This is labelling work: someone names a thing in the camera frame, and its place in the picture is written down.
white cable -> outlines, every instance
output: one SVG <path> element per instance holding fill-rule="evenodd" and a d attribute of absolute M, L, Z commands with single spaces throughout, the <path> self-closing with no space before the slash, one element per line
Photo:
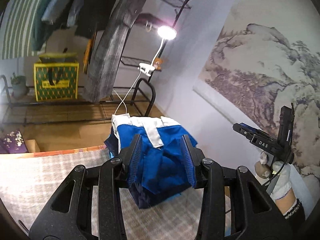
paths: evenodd
<path fill-rule="evenodd" d="M 160 50 L 161 50 L 161 48 L 162 48 L 163 41 L 164 41 L 164 39 L 161 40 L 160 48 L 159 48 L 158 52 L 155 54 L 155 57 L 153 58 L 153 60 L 152 60 L 152 62 L 151 62 L 151 66 L 153 66 L 153 62 L 155 61 L 156 57 L 158 56 L 158 54 L 159 54 L 159 52 L 160 52 Z"/>
<path fill-rule="evenodd" d="M 132 84 L 132 86 L 130 87 L 129 91 L 127 92 L 127 94 L 125 95 L 124 99 L 122 99 L 121 103 L 119 104 L 119 106 L 117 107 L 116 111 L 115 111 L 115 114 L 117 113 L 119 107 L 121 106 L 121 104 L 124 102 L 125 98 L 127 97 L 127 95 L 129 94 L 129 92 L 131 91 L 131 89 L 133 88 L 134 84 L 136 83 L 136 81 L 138 80 L 138 78 L 140 77 L 141 75 L 141 71 L 139 73 L 139 76 L 137 77 L 137 79 L 134 81 L 134 83 Z"/>
<path fill-rule="evenodd" d="M 116 95 L 119 97 L 119 99 L 122 100 L 122 98 L 118 95 L 117 91 L 115 91 L 115 90 L 113 89 L 113 92 L 115 92 Z M 124 104 L 124 107 L 125 107 L 125 113 L 127 113 L 127 106 L 126 106 L 125 102 L 123 102 L 123 104 Z"/>

metal rack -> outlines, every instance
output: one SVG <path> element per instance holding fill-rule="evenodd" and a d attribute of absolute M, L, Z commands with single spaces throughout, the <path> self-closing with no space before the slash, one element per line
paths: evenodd
<path fill-rule="evenodd" d="M 163 2 L 169 4 L 170 6 L 175 8 L 175 12 L 176 12 L 176 17 L 175 17 L 175 21 L 172 25 L 172 27 L 175 27 L 182 11 L 184 9 L 191 9 L 191 6 L 188 5 L 188 2 L 190 0 L 162 0 Z M 160 57 L 164 51 L 164 47 L 166 46 L 167 41 L 164 42 L 164 45 L 158 55 L 158 57 Z M 125 57 L 122 56 L 121 57 L 121 63 L 125 66 L 131 66 L 131 67 L 138 67 L 139 63 L 147 63 L 147 64 L 151 64 L 151 62 L 149 60 L 144 60 L 144 59 L 139 59 L 139 58 L 133 58 L 133 57 Z M 148 116 L 150 114 L 151 108 L 154 104 L 154 101 L 156 99 L 156 91 L 154 86 L 150 83 L 150 80 L 152 78 L 153 73 L 151 74 L 151 76 L 149 77 L 148 80 L 146 80 L 145 78 L 140 78 L 137 83 L 136 86 L 134 88 L 130 88 L 130 87 L 114 87 L 114 89 L 133 89 L 133 95 L 131 100 L 126 100 L 124 101 L 124 103 L 126 104 L 130 104 L 131 106 L 134 106 L 139 115 L 138 116 Z M 105 100 L 105 101 L 100 101 L 98 103 L 91 103 L 91 102 L 86 102 L 86 101 L 80 101 L 80 100 L 57 100 L 57 101 L 42 101 L 42 102 L 12 102 L 11 97 L 10 97 L 10 93 L 9 93 L 9 87 L 8 87 L 8 83 L 7 83 L 7 79 L 4 75 L 0 76 L 0 80 L 3 79 L 4 80 L 4 89 L 6 92 L 6 96 L 7 96 L 7 100 L 8 100 L 8 109 L 12 109 L 14 107 L 22 107 L 22 106 L 74 106 L 74 105 L 98 105 L 98 104 L 119 104 L 121 103 L 120 100 L 114 100 L 113 96 L 110 96 L 110 100 Z M 151 89 L 151 99 L 149 99 L 149 97 L 142 91 L 142 89 L 139 87 L 141 82 L 144 82 L 150 89 Z M 136 100 L 136 95 L 137 92 L 140 92 L 141 95 L 145 98 L 142 100 Z M 148 108 L 146 110 L 145 113 L 143 113 L 140 108 L 137 106 L 138 102 L 148 102 Z M 44 121 L 44 122 L 28 122 L 26 118 L 24 118 L 23 122 L 4 122 L 4 120 L 1 120 L 0 122 L 0 130 L 2 130 L 3 125 L 5 124 L 23 124 L 23 125 L 28 125 L 28 124 L 46 124 L 46 123 L 63 123 L 63 122 L 89 122 L 89 121 L 104 121 L 104 120 L 111 120 L 111 117 L 107 117 L 107 118 L 99 118 L 99 119 L 83 119 L 83 120 L 68 120 L 68 121 Z"/>

wall mural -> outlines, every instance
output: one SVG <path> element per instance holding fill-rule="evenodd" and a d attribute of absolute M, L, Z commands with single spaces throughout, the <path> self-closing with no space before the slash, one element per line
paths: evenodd
<path fill-rule="evenodd" d="M 257 5 L 252 5 L 252 1 L 236 0 L 199 79 L 274 136 L 278 133 L 280 108 L 293 102 L 294 166 L 304 178 L 308 176 L 307 186 L 314 192 L 313 196 L 319 197 L 320 33 L 314 33 L 314 37 L 308 32 L 295 34 L 294 29 L 303 31 L 310 25 L 310 19 L 305 18 L 304 26 L 295 26 L 292 21 L 297 15 L 295 11 L 304 5 L 310 11 L 316 10 L 311 2 L 302 0 L 300 8 L 290 10 L 284 5 L 283 15 L 278 11 L 273 13 L 272 7 L 255 13 Z M 289 30 L 284 28 L 285 24 L 290 26 Z"/>

white wall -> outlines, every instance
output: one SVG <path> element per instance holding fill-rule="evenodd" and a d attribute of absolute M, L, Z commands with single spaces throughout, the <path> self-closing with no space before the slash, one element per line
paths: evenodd
<path fill-rule="evenodd" d="M 163 71 L 154 74 L 156 105 L 181 123 L 207 157 L 220 165 L 254 171 L 259 150 L 232 130 L 232 124 L 193 90 L 234 0 L 192 0 L 177 38 L 164 51 Z"/>

brown floor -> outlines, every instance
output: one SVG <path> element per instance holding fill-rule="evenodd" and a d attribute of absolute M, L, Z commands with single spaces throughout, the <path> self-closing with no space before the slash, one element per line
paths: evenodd
<path fill-rule="evenodd" d="M 147 103 L 137 103 L 144 113 Z M 28 106 L 15 107 L 7 113 L 5 119 L 11 122 L 27 121 L 66 121 L 81 119 L 107 118 L 114 114 L 117 105 L 84 106 Z M 128 113 L 137 115 L 134 106 L 127 105 Z M 117 114 L 124 114 L 123 105 Z M 160 117 L 162 113 L 153 106 L 150 117 Z M 35 139 L 41 151 L 68 150 L 102 145 L 111 129 L 110 121 L 74 122 L 60 124 L 6 125 L 5 133 L 20 129 L 25 140 Z"/>

